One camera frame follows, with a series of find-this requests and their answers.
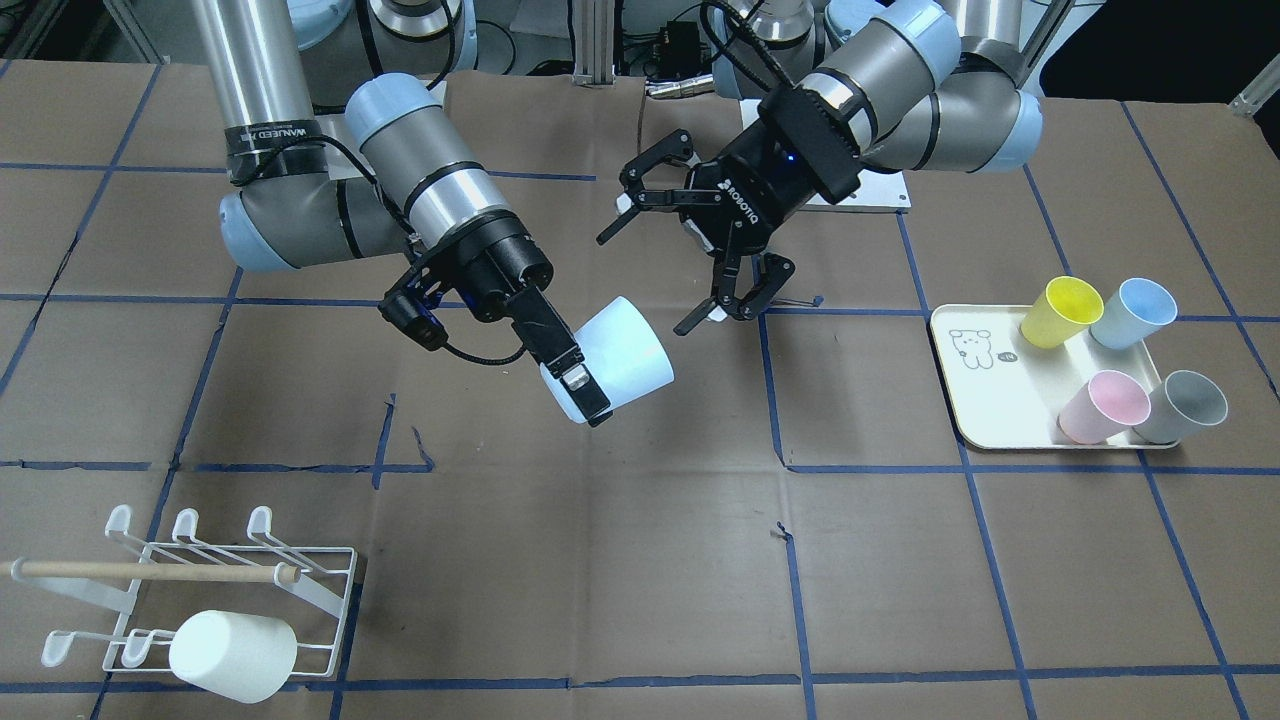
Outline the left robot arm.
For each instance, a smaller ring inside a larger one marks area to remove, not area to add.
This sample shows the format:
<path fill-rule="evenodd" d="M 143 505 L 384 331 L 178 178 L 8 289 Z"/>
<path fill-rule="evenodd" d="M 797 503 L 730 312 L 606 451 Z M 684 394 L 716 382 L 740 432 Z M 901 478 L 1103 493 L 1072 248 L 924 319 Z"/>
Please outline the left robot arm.
<path fill-rule="evenodd" d="M 837 204 L 864 170 L 1006 172 L 1034 155 L 1038 100 L 963 37 L 946 4 L 896 1 L 801 79 L 777 85 L 714 158 L 675 129 L 628 161 L 608 242 L 644 211 L 671 211 L 712 258 L 710 292 L 681 323 L 751 320 L 792 277 L 772 234 L 814 197 Z"/>

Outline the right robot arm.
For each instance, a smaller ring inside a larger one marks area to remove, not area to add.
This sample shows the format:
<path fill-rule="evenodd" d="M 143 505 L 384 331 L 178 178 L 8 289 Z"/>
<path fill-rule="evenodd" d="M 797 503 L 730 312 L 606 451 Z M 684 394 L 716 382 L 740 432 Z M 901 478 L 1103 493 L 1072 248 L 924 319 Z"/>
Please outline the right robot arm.
<path fill-rule="evenodd" d="M 440 100 L 419 78 L 378 76 L 346 102 L 348 140 L 316 119 L 283 1 L 197 1 L 224 118 L 233 191 L 221 237 L 248 272 L 402 255 L 381 316 L 420 347 L 448 348 L 435 310 L 457 292 L 483 323 L 507 320 L 590 425 L 621 400 L 547 300 L 554 269 Z"/>

